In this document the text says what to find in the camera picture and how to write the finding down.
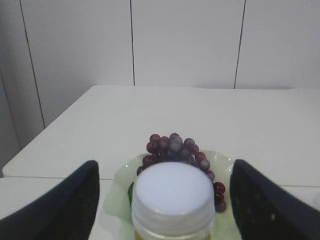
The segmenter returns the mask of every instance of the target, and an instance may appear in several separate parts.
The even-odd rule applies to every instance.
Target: light green plate
[[[206,158],[210,161],[210,170],[215,174],[214,181],[224,183],[226,188],[224,193],[224,199],[227,205],[226,211],[215,215],[212,239],[241,240],[241,235],[232,214],[229,193],[230,176],[234,161],[216,151],[202,150],[202,152],[206,154]],[[103,208],[105,212],[121,220],[120,240],[134,239],[128,188],[130,184],[136,180],[137,168],[142,165],[142,159],[145,155],[147,155],[147,153],[135,157],[115,173],[114,181],[104,199]]]

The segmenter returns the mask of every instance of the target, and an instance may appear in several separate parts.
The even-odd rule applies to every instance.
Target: white bottle cap
[[[133,224],[144,239],[205,239],[215,215],[213,185],[194,166],[158,163],[139,175],[131,207]]]

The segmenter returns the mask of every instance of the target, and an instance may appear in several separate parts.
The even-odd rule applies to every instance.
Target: bottle
[[[180,162],[145,169],[134,184],[131,205],[136,240],[210,240],[214,192],[198,168]]]

